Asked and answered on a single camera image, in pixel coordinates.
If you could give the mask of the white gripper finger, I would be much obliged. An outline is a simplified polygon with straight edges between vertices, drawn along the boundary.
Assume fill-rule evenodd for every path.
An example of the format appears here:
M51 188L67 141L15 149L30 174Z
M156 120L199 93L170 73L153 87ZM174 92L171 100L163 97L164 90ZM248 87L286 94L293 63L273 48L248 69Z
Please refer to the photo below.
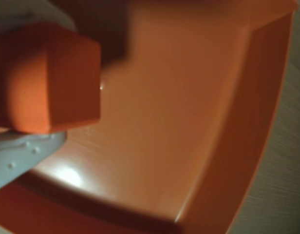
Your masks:
M72 18L48 0L0 0L0 35L43 21L76 30Z
M0 133L0 189L59 150L66 132L24 134Z

